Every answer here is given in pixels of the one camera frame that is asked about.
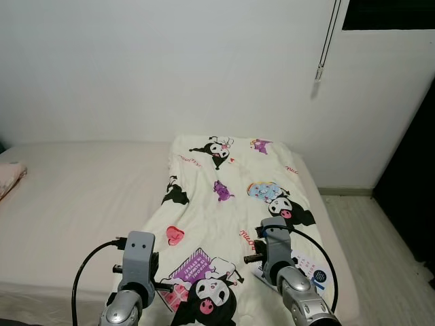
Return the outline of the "pink patterned pillow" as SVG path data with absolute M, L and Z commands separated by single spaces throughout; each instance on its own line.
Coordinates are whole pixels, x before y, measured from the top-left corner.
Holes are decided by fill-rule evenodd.
M 22 162 L 0 162 L 0 200 L 4 199 L 27 174 Z

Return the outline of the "mattress with beige sheet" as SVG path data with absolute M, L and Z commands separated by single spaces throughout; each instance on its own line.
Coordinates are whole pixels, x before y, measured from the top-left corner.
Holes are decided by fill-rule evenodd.
M 139 229 L 170 180 L 170 144 L 24 144 L 0 154 L 27 174 L 0 200 L 0 318 L 71 325 L 71 290 L 87 252 Z

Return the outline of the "black window frame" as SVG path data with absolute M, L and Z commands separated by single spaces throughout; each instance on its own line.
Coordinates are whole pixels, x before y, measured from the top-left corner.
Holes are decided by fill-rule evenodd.
M 349 0 L 344 31 L 433 30 L 435 0 Z

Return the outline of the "cream cartoon print blanket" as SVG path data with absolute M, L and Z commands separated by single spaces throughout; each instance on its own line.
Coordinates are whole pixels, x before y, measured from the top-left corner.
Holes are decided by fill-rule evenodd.
M 183 134 L 171 143 L 168 172 L 162 204 L 142 229 L 156 237 L 155 280 L 170 285 L 170 275 L 202 249 L 209 257 L 235 264 L 243 277 L 232 288 L 239 299 L 236 321 L 267 304 L 285 312 L 279 294 L 243 263 L 255 252 L 252 242 L 263 241 L 258 235 L 261 221 L 282 217 L 292 228 L 292 249 L 332 270 L 333 296 L 324 301 L 340 314 L 348 302 L 350 280 L 328 214 L 300 155 L 285 143 L 267 139 Z M 174 314 L 165 304 L 164 292 L 156 292 L 140 326 L 170 326 Z

